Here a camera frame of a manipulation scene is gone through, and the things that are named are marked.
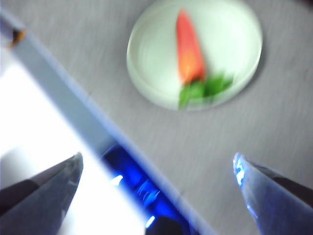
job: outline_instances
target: blue light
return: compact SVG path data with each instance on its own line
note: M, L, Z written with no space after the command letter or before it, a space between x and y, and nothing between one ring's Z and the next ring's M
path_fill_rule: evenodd
M137 194L141 198L145 207L153 203L159 193L160 190L158 190L149 180L146 180L137 190Z
M237 160L236 172L237 172L236 173L237 182L238 182L239 186L241 186L241 184L243 183L243 179L245 177L245 171L244 171L244 168L243 168L243 165L241 163L240 158Z
M247 205L247 209L249 210L249 212L251 213L251 215L254 217L254 219L258 219L258 216L257 216L256 213L254 212L254 210L251 208L251 206Z
M146 229L153 223L153 221L155 220L156 218L152 215L150 217L150 219L148 219L147 223L146 223Z
M121 182L122 179L123 179L123 176L118 175L118 176L114 177L113 179L111 179L110 183L114 186L119 186L119 183Z

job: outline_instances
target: led light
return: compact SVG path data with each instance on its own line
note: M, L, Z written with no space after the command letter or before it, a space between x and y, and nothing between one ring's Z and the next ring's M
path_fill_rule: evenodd
M114 186L119 186L119 183L121 182L121 180L123 179L122 175L118 175L115 178L113 178L110 183Z
M237 171L236 179L237 179L238 184L241 186L241 184L243 183L243 179L245 177L245 171L241 163L241 159L237 160L236 171Z
M152 215L146 223L146 229L153 223L154 220L155 220L155 217Z

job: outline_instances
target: white plate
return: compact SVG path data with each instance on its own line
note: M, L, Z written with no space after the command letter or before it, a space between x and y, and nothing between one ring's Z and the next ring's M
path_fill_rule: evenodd
M184 7L193 23L207 69L234 75L232 86L212 102L198 100L188 109L220 104L242 90L258 66L262 31L253 11L240 0L159 0L140 16L127 48L127 66L138 90L160 106L178 109L176 20Z

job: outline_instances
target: carrot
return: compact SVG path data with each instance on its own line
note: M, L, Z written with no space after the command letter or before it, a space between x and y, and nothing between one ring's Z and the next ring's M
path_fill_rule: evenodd
M204 80L205 65L191 20L181 9L176 22L178 66L180 80L185 85L194 80Z

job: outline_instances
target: table surface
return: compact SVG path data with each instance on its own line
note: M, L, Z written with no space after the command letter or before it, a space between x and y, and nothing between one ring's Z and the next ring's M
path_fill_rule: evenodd
M246 0L264 48L234 99L175 112L132 85L126 48L153 0L3 0L151 162L219 233L258 234L232 171L241 152L313 188L313 4Z

